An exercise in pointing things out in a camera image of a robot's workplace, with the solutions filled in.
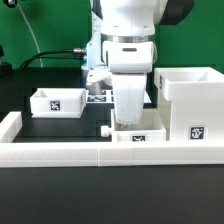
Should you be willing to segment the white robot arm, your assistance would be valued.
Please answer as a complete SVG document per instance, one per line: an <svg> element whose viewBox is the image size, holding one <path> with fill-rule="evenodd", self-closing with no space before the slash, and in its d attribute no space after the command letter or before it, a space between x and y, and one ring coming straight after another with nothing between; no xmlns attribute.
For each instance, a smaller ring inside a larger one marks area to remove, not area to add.
<svg viewBox="0 0 224 224"><path fill-rule="evenodd" d="M99 92L113 87L118 123L142 117L147 75L157 60L157 25L176 25L191 12L194 0L90 0L92 38L87 45L87 86Z"/></svg>

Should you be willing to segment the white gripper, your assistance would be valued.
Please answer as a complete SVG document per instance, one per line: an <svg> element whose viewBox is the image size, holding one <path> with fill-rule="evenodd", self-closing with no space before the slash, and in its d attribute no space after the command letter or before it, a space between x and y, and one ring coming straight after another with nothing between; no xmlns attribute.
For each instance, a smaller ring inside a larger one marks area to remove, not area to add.
<svg viewBox="0 0 224 224"><path fill-rule="evenodd" d="M138 124L142 117L147 74L152 71L154 43L103 43L103 61L111 73L116 121Z"/></svg>

